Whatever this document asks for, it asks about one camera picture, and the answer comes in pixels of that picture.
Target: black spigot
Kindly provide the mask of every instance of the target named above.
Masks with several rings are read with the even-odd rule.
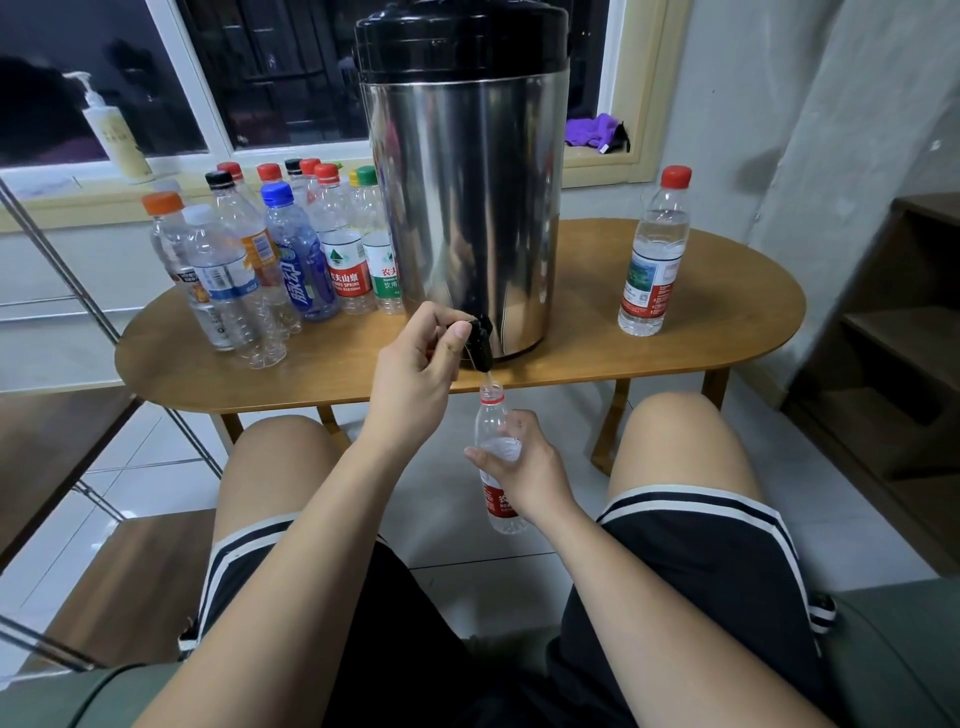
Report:
[[[493,333],[493,324],[490,317],[480,314],[473,321],[469,339],[467,339],[467,356],[477,372],[488,372],[493,368],[493,351],[490,348],[490,335]]]

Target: hand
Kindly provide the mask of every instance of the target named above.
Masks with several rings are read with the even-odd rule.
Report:
[[[444,418],[450,382],[460,374],[472,319],[427,301],[396,340],[380,350],[361,433],[372,450],[387,449],[409,459],[434,433]]]
[[[501,460],[480,448],[467,448],[464,455],[496,478],[514,510],[544,534],[557,518],[580,511],[566,479],[564,461],[543,437],[537,414],[528,409],[513,410],[507,415],[504,434],[517,438],[522,445],[516,462]]]

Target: oval wooden table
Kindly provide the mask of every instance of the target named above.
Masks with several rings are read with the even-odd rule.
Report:
[[[777,263],[728,238],[694,230],[663,329],[646,338],[625,334],[616,315],[635,228],[636,220],[563,220],[546,336],[493,370],[493,378],[508,388],[615,379],[611,409],[591,457],[607,474],[631,378],[703,371],[703,392],[719,407],[730,366],[781,346],[804,317],[804,293]],[[377,311],[306,324],[287,342],[282,362],[256,371],[214,351],[182,294],[171,289],[127,326],[116,348],[116,368],[144,400],[214,415],[228,444],[242,432],[237,413],[284,407],[316,406],[327,429],[338,434],[330,406],[370,399],[376,353],[404,322]],[[479,383],[480,376],[466,366],[450,391],[476,391]]]

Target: red bottle cap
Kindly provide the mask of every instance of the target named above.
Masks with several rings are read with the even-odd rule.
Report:
[[[280,165],[273,164],[272,162],[268,164],[257,164],[256,173],[260,176],[262,182],[279,182],[283,179],[283,173],[280,172]]]
[[[320,160],[317,159],[316,157],[311,157],[311,158],[308,158],[308,159],[301,159],[301,160],[300,160],[300,171],[301,171],[304,175],[312,175],[312,174],[314,173],[314,172],[313,172],[313,168],[314,168],[315,166],[317,166],[318,164],[320,164]]]
[[[224,172],[230,172],[230,176],[233,177],[234,182],[243,181],[243,170],[240,169],[240,165],[235,161],[222,161],[217,165],[217,169],[222,169]]]
[[[330,184],[340,181],[340,171],[336,164],[318,164],[313,168],[313,173],[320,182]]]
[[[663,168],[663,174],[660,175],[660,186],[667,189],[687,189],[690,187],[690,177],[693,170],[684,167],[681,164],[671,164]]]

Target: metal rod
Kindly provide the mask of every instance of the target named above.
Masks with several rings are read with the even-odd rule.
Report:
[[[76,301],[76,296],[51,296],[48,299],[29,299],[28,301],[8,301],[0,303],[0,308],[8,305],[28,305],[29,303],[52,303],[54,301]]]
[[[10,192],[10,188],[7,187],[7,183],[2,177],[0,177],[0,200],[3,201],[3,206],[7,209],[7,212],[16,221],[17,225],[23,229],[27,237],[31,239],[40,254],[43,255],[53,269],[57,271],[57,275],[63,279],[67,287],[73,291],[73,295],[77,297],[77,301],[86,309],[86,312],[90,314],[93,320],[97,322],[97,326],[100,327],[107,338],[113,344],[120,341],[120,332],[117,331],[110,319],[107,318],[107,314],[93,301],[93,298],[87,292],[86,288],[84,288],[84,285],[80,283],[80,279],[73,275],[70,267],[63,262],[63,258],[60,257],[57,249],[50,244],[47,236],[43,234],[43,231],[34,222],[34,218],[30,216],[30,213],[27,212],[23,205],[20,204],[20,201],[13,196],[13,193]]]
[[[23,229],[27,237],[31,239],[36,249],[40,251],[40,254],[53,266],[53,269],[57,271],[57,275],[66,283],[67,287],[73,291],[74,296],[77,297],[77,300],[86,309],[86,312],[89,313],[97,323],[97,326],[100,327],[110,342],[116,346],[117,342],[120,341],[119,331],[117,331],[110,319],[107,318],[107,314],[104,313],[103,309],[93,300],[86,288],[84,288],[84,285],[80,283],[80,279],[78,279],[73,274],[73,271],[70,270],[69,266],[63,262],[63,258],[60,257],[60,254],[57,253],[57,250],[50,244],[46,235],[43,234],[43,231],[36,222],[34,222],[34,218],[30,216],[30,213],[27,212],[24,206],[20,204],[20,201],[17,200],[10,191],[10,188],[7,187],[7,183],[3,177],[0,177],[0,200],[3,201],[7,212],[10,213],[17,225]],[[206,463],[206,466],[213,471],[213,474],[218,478],[223,477],[223,468],[213,459],[213,455],[206,449],[194,431],[190,429],[190,425],[186,423],[186,420],[180,412],[170,409],[169,407],[164,407],[163,409],[177,427],[180,428],[180,432],[183,433],[187,442],[193,446],[193,449],[197,451],[197,454],[200,455],[201,459]]]
[[[206,463],[206,466],[213,471],[213,474],[218,478],[224,476],[224,469],[220,467],[220,463],[213,459],[213,455],[210,454],[210,451],[206,446],[200,441],[200,438],[190,429],[190,425],[186,423],[186,420],[183,418],[180,412],[176,409],[170,409],[169,407],[164,407],[164,411],[170,416],[170,419],[174,421],[174,424],[180,428],[180,432],[183,433],[183,436],[187,439],[190,445],[193,446],[193,449],[197,451],[201,459]]]
[[[94,660],[88,655],[84,655],[80,650],[76,650],[73,647],[63,644],[62,642],[40,634],[36,630],[33,630],[24,624],[20,624],[20,622],[14,621],[9,617],[0,615],[0,626],[4,626],[7,629],[13,630],[14,632],[19,632],[23,635],[26,635],[28,638],[36,640],[37,644],[30,644],[29,642],[20,639],[16,635],[9,634],[3,630],[0,630],[0,640],[13,644],[17,647],[21,647],[27,652],[36,652],[47,660],[50,660],[50,662],[60,665],[61,667],[68,667],[75,672],[84,672],[94,667],[106,667],[103,663]],[[62,652],[66,657],[57,654],[54,650]]]
[[[85,497],[87,500],[93,503],[93,505],[102,510],[116,522],[119,523],[127,519],[127,517],[116,508],[116,506],[97,493],[93,488],[84,483],[82,478],[77,479],[77,482],[74,484],[73,488],[75,491],[77,491],[77,493]]]
[[[186,460],[166,460],[162,463],[144,463],[143,465],[122,465],[119,468],[97,468],[97,470],[87,471],[87,475],[95,473],[119,473],[120,471],[138,471],[143,468],[162,468],[164,465],[186,465],[187,463],[202,463],[202,457],[190,457]]]

